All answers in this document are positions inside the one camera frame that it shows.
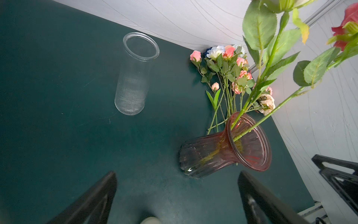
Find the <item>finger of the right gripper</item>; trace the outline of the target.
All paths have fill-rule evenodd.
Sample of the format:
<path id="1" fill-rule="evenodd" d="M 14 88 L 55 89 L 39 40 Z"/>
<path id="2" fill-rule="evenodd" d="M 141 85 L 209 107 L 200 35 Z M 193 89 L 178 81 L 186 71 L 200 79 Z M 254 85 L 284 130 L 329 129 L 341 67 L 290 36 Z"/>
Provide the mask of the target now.
<path id="1" fill-rule="evenodd" d="M 358 173 L 349 174 L 343 171 L 325 168 L 320 175 L 358 215 Z"/>

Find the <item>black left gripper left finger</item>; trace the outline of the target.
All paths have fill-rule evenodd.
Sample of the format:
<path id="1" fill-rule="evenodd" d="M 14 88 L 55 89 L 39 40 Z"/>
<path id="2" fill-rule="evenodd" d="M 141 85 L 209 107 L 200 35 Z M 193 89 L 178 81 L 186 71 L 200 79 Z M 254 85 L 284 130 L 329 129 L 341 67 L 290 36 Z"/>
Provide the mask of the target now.
<path id="1" fill-rule="evenodd" d="M 106 224 L 117 191 L 117 177 L 110 171 L 49 224 Z"/>

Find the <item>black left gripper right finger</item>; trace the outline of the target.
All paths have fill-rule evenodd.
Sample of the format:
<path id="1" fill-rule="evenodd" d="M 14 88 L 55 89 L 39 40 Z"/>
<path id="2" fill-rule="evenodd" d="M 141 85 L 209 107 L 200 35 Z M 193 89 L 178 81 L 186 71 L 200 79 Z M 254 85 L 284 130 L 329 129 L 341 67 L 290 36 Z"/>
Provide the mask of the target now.
<path id="1" fill-rule="evenodd" d="M 308 223 L 247 171 L 240 173 L 238 187 L 248 224 Z"/>

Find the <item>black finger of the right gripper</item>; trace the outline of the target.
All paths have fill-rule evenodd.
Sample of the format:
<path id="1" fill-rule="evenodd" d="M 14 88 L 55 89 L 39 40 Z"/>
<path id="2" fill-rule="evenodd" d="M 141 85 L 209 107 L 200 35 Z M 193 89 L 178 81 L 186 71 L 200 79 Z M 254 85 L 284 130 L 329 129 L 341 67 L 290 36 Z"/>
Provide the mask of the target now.
<path id="1" fill-rule="evenodd" d="M 311 160 L 320 170 L 324 170 L 326 168 L 326 166 L 323 165 L 323 163 L 326 162 L 329 164 L 338 165 L 340 167 L 352 169 L 355 172 L 358 171 L 358 163 L 357 162 L 344 161 L 344 160 L 335 159 L 335 158 L 322 156 L 322 155 L 314 155 Z"/>

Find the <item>pink ribbed glass vase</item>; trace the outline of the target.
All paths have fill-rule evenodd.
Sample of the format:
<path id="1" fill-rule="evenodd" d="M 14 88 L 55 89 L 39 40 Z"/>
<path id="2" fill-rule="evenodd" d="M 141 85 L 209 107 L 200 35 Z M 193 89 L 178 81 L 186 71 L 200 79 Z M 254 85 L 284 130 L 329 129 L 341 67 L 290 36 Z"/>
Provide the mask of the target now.
<path id="1" fill-rule="evenodd" d="M 266 171 L 272 162 L 272 150 L 264 130 L 255 126 L 248 114 L 231 128 L 239 114 L 234 113 L 224 130 L 183 143 L 179 150 L 179 165 L 186 175 L 200 179 L 234 163 L 255 171 Z M 254 129 L 245 134 L 249 128 Z"/>

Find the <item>large pink rose stem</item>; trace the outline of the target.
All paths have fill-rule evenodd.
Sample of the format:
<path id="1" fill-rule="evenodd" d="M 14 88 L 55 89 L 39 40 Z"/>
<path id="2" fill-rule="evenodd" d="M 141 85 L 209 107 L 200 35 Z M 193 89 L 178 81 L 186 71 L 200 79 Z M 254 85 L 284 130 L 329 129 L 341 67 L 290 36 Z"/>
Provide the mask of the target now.
<path id="1" fill-rule="evenodd" d="M 295 66 L 293 78 L 299 86 L 291 98 L 305 94 L 321 82 L 324 74 L 338 67 L 343 61 L 358 54 L 358 5 L 349 5 L 339 26 L 332 28 L 333 36 L 327 41 L 331 48 L 311 61 L 301 61 Z"/>

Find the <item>white rose stem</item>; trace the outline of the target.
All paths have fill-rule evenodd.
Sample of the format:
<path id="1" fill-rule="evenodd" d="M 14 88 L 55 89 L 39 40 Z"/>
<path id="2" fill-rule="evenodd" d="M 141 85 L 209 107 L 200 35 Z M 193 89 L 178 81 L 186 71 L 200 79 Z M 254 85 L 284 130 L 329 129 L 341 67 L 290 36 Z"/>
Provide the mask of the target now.
<path id="1" fill-rule="evenodd" d="M 301 40 L 306 43 L 309 26 L 300 18 L 299 9 L 312 1 L 252 1 L 245 13 L 242 29 L 249 53 L 259 69 L 256 85 L 233 122 L 249 110 L 296 55 L 285 57 Z"/>

